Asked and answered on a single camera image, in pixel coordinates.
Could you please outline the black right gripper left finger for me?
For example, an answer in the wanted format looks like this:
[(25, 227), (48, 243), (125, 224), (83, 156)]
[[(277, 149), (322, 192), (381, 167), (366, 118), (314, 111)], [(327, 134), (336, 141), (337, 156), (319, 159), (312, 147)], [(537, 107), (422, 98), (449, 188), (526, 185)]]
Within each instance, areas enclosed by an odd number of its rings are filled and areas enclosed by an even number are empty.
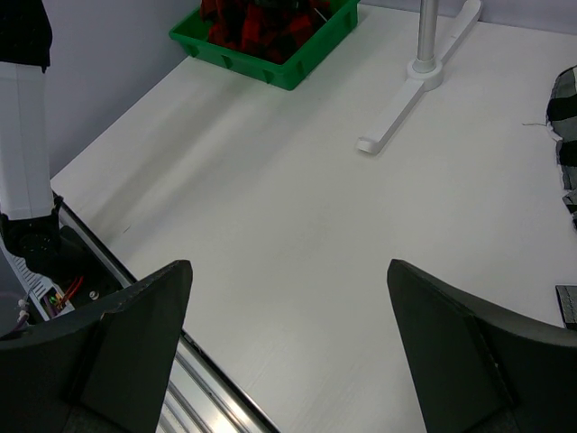
[(193, 271), (177, 260), (135, 284), (1, 338), (3, 432), (153, 432)]

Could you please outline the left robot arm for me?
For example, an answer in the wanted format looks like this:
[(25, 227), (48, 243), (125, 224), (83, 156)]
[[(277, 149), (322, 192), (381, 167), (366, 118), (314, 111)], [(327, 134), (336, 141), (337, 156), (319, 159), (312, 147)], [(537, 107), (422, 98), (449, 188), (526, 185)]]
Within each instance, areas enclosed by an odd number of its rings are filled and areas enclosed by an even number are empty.
[(46, 143), (51, 45), (43, 2), (1, 3), (1, 236), (32, 272), (54, 278), (61, 241)]

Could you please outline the red black plaid shirt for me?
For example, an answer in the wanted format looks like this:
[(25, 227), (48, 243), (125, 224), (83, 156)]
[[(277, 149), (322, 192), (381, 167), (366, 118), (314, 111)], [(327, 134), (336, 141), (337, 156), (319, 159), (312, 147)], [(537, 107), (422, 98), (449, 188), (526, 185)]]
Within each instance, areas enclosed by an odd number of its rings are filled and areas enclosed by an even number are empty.
[(328, 1), (217, 0), (200, 3), (210, 23), (208, 41), (244, 54), (283, 64), (333, 15)]

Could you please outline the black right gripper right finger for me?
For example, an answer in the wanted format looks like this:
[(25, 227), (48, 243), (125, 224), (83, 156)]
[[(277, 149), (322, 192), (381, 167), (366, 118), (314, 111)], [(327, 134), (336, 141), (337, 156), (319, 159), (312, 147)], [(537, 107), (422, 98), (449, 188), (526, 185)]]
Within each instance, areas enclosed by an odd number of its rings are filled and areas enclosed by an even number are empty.
[(427, 431), (576, 430), (575, 331), (403, 260), (390, 262), (387, 284)]

